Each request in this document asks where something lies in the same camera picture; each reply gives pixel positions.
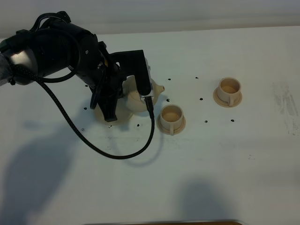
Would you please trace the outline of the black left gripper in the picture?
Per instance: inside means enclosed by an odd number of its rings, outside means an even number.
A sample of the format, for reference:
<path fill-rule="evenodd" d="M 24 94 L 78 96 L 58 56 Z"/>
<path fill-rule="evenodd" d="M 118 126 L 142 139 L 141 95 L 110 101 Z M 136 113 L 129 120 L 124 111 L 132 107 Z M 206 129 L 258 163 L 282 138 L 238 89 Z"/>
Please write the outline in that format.
<path fill-rule="evenodd" d="M 122 83 L 125 72 L 122 66 L 123 52 L 109 53 L 103 41 L 98 42 L 96 35 L 77 35 L 76 40 L 81 48 L 80 63 L 76 75 L 81 78 L 92 92 L 90 108 L 98 105 L 106 122 L 117 120 L 116 106 L 123 97 Z"/>

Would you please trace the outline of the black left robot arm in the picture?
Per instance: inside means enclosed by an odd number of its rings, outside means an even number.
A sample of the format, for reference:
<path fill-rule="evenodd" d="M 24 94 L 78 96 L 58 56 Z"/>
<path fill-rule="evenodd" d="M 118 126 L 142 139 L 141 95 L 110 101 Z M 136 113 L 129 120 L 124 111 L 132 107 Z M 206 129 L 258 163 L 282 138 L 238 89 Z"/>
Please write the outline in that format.
<path fill-rule="evenodd" d="M 31 29 L 3 40 L 0 55 L 2 81 L 61 83 L 77 76 L 91 90 L 91 109 L 99 107 L 107 122 L 117 120 L 125 77 L 105 43 L 72 24 L 65 11 L 42 14 Z"/>

